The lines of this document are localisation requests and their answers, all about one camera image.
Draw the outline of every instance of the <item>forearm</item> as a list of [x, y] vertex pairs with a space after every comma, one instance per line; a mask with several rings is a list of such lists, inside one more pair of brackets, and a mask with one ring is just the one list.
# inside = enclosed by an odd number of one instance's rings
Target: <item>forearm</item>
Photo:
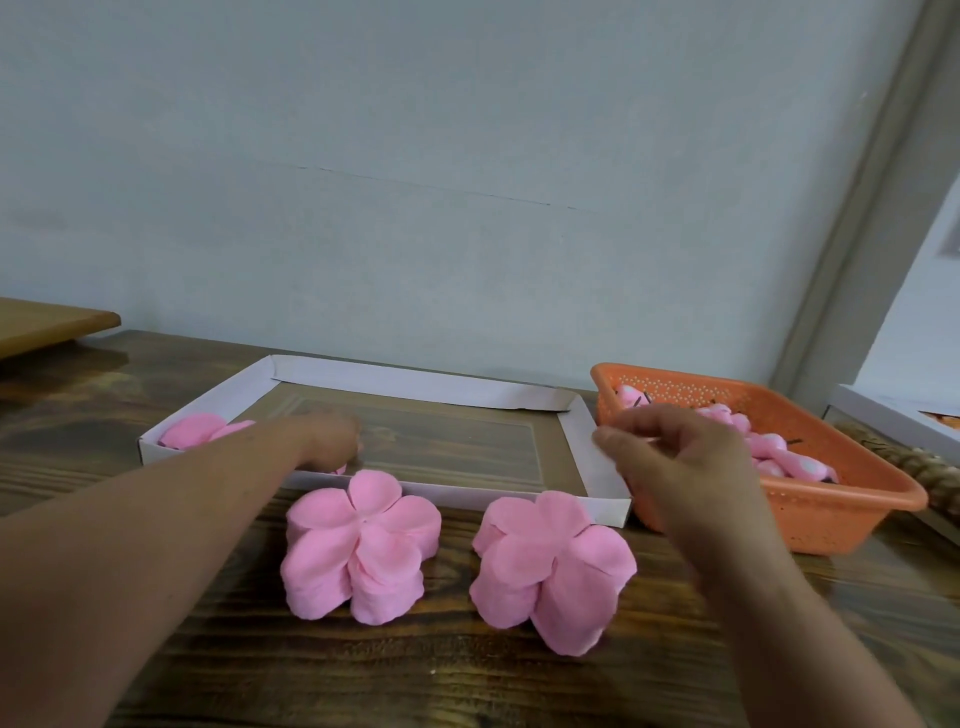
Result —
[[102, 722], [304, 447], [256, 425], [0, 520], [0, 724]]
[[753, 728], [922, 728], [873, 655], [792, 564], [707, 592]]

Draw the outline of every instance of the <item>hand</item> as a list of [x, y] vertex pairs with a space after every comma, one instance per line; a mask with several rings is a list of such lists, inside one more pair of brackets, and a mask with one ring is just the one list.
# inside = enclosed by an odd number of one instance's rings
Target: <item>hand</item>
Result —
[[360, 421], [338, 412], [291, 415], [277, 421], [290, 427], [302, 441], [300, 467], [317, 473], [333, 473], [360, 449]]
[[690, 409], [651, 404], [620, 412], [593, 441], [631, 493], [651, 499], [664, 534], [703, 590], [744, 574], [795, 569], [743, 437], [732, 427]]

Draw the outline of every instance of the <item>dark wood grain surface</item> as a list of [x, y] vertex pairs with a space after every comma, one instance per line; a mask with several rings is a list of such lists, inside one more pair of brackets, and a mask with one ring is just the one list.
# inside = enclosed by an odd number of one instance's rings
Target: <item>dark wood grain surface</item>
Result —
[[[0, 514], [138, 465], [136, 437], [267, 350], [123, 332], [0, 362]], [[117, 708], [111, 726], [744, 725], [717, 628], [666, 541], [625, 531], [639, 574], [602, 642], [554, 655], [498, 632], [468, 586], [480, 514], [444, 510], [426, 595], [382, 627], [293, 618], [281, 492]], [[960, 725], [960, 549], [907, 515], [850, 556], [798, 557], [919, 706]]]

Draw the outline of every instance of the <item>orange plastic basket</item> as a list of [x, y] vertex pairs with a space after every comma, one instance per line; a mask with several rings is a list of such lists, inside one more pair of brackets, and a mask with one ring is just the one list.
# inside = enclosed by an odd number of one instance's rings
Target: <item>orange plastic basket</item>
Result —
[[[760, 479], [791, 550], [849, 553], [891, 510], [926, 507], [926, 491], [913, 478], [766, 387], [628, 364], [597, 364], [590, 375], [600, 391], [597, 419], [601, 425], [623, 409], [613, 388], [630, 384], [653, 401], [692, 407], [723, 402], [749, 417], [756, 432], [778, 432], [787, 440], [800, 440], [790, 449], [832, 466], [842, 485], [769, 475]], [[635, 497], [634, 510], [648, 527], [661, 530], [656, 511], [642, 494]]]

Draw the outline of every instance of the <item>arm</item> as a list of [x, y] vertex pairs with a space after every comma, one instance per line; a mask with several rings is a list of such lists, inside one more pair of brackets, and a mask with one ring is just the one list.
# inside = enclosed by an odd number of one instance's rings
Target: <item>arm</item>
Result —
[[630, 409], [613, 424], [594, 440], [630, 489], [654, 502], [664, 533], [693, 568], [730, 645], [754, 728], [924, 725], [806, 583], [735, 430], [670, 405]]
[[356, 447], [273, 420], [0, 520], [0, 726], [101, 725], [284, 476]]

